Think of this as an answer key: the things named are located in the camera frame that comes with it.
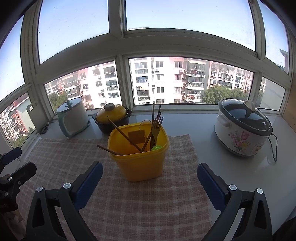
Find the silver screw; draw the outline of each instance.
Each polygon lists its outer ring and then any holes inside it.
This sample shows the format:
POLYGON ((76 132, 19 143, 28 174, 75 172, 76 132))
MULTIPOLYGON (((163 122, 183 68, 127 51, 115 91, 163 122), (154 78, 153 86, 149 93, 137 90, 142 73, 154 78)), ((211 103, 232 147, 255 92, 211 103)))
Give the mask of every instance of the silver screw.
POLYGON ((71 183, 65 183, 64 185, 63 185, 63 188, 65 188, 65 189, 68 189, 68 188, 70 188, 71 187, 71 183))
POLYGON ((41 187, 41 186, 36 188, 37 192, 41 192, 42 190, 43 190, 43 187, 41 187))
POLYGON ((230 188, 230 190, 232 190, 232 191, 237 190, 237 187, 236 187, 235 185, 233 185, 233 184, 231 184, 231 185, 229 186, 229 188, 230 188))
POLYGON ((262 194, 263 190, 261 188, 257 188, 257 193, 262 194))

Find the sky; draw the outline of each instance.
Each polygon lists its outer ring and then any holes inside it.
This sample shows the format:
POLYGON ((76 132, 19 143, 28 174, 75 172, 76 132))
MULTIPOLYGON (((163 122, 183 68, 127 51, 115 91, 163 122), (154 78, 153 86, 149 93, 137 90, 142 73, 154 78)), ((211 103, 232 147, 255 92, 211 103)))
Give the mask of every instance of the sky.
MULTIPOLYGON (((266 30, 266 57, 284 66, 288 51, 283 23, 259 2, 266 30)), ((24 84, 20 62, 22 19, 0 49, 0 101, 24 84)), ((255 50, 247 0, 126 0, 127 28, 180 28, 227 38, 255 50)), ((43 0, 38 28, 41 63, 83 40, 109 33, 107 0, 43 0)))

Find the plaid cloth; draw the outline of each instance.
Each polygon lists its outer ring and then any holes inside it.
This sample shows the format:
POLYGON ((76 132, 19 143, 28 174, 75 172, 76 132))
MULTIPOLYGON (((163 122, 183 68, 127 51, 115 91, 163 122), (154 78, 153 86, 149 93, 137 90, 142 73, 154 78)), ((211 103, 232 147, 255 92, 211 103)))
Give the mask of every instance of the plaid cloth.
MULTIPOLYGON (((96 147, 100 140, 41 139, 26 161, 37 173, 17 195, 24 220, 36 187, 60 188, 84 173, 93 161, 104 167, 103 176, 88 204, 79 212, 98 240, 201 240, 211 227, 208 197, 196 176, 197 155, 189 135, 169 137, 160 177, 128 182, 108 153, 96 147)), ((57 209, 69 240, 70 229, 57 209)))

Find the floral pattern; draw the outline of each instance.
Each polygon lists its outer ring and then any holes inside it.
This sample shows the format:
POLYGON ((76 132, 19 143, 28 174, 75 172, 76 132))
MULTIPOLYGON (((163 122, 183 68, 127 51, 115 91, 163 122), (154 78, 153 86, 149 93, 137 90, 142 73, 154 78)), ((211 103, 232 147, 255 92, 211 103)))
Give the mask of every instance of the floral pattern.
POLYGON ((237 149, 237 152, 244 153, 247 150, 247 147, 251 145, 250 142, 247 141, 249 138, 250 134, 247 132, 243 131, 242 134, 239 134, 238 131, 235 131, 235 133, 230 133, 228 134, 232 141, 232 145, 234 148, 237 149))

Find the yellow plastic container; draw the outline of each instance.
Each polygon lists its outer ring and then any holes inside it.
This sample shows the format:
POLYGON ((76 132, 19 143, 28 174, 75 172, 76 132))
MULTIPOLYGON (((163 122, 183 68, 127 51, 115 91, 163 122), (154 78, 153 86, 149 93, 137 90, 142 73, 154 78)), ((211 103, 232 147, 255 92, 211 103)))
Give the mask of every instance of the yellow plastic container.
MULTIPOLYGON (((140 124, 129 124, 119 128, 128 135, 128 132, 140 130, 140 124)), ((141 130, 145 131, 145 137, 147 137, 151 131, 151 123, 141 124, 141 130)), ((125 155, 116 156, 109 153, 109 156, 116 161, 128 181, 138 182, 156 178, 163 172, 165 153, 170 146, 168 136, 162 127, 159 131, 156 145, 160 145, 162 148, 140 153, 118 130, 114 129, 109 136, 108 148, 125 155)), ((149 150, 149 147, 150 141, 145 150, 149 150)))

